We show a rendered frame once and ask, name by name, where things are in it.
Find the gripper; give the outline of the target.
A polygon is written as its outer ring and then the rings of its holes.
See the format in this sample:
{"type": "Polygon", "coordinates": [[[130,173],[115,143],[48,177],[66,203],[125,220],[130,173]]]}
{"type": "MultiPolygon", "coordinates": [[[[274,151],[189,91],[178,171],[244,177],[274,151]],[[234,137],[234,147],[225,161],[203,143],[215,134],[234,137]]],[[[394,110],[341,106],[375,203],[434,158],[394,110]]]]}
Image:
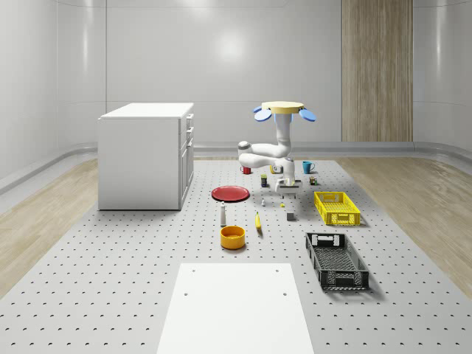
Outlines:
{"type": "Polygon", "coordinates": [[[293,184],[289,185],[286,178],[279,178],[275,185],[275,193],[278,193],[284,198],[285,195],[294,195],[302,190],[302,181],[294,180],[293,184]]]}

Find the yellow basket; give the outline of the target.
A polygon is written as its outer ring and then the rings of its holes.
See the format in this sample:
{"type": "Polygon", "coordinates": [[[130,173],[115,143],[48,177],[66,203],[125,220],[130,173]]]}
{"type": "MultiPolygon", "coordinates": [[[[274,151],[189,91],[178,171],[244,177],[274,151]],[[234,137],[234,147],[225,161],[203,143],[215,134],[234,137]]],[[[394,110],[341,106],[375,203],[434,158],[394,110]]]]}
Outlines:
{"type": "Polygon", "coordinates": [[[361,213],[345,192],[315,192],[314,204],[327,225],[359,225],[361,213]]]}

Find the red plate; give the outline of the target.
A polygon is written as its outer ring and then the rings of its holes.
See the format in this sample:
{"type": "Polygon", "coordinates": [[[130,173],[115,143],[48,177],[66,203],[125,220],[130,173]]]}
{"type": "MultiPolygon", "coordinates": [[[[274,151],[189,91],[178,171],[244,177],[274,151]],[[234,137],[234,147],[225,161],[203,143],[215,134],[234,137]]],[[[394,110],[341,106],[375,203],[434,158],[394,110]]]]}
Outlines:
{"type": "Polygon", "coordinates": [[[216,187],[212,191],[212,197],[217,201],[225,201],[227,203],[235,203],[244,201],[250,196],[249,191],[239,186],[222,186],[216,187]]]}

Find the yellow bowl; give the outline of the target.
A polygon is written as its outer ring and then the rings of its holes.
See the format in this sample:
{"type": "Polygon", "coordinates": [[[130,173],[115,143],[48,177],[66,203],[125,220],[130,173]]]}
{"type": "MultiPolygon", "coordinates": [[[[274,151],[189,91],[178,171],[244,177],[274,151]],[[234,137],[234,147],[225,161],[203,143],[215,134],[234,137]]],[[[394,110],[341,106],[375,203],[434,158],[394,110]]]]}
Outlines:
{"type": "Polygon", "coordinates": [[[221,229],[221,245],[225,249],[239,249],[245,243],[244,228],[240,226],[225,226],[221,229]]]}

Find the dark grey basket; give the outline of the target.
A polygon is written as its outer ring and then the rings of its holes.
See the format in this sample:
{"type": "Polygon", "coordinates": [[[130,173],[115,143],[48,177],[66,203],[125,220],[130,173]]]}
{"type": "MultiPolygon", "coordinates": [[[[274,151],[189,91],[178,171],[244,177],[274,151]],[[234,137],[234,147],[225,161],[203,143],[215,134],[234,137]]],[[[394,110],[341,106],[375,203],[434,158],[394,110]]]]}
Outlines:
{"type": "Polygon", "coordinates": [[[322,288],[369,288],[369,270],[345,234],[306,232],[305,248],[322,288]]]}

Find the white board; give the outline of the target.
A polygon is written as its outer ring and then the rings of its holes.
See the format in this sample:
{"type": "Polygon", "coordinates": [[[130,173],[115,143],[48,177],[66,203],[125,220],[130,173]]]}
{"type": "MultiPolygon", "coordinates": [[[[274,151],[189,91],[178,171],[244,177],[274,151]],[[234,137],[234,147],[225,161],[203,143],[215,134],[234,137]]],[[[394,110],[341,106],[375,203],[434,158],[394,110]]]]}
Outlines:
{"type": "Polygon", "coordinates": [[[183,263],[157,354],[313,354],[288,263],[183,263]]]}

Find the white cabinet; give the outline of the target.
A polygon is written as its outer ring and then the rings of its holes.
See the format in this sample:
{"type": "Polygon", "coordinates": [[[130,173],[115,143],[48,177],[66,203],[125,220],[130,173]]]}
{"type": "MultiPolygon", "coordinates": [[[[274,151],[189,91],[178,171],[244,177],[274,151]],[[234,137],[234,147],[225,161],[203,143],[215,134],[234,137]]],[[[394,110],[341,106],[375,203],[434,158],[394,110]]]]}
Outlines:
{"type": "Polygon", "coordinates": [[[193,103],[130,103],[97,120],[98,207],[180,210],[193,175],[193,103]]]}

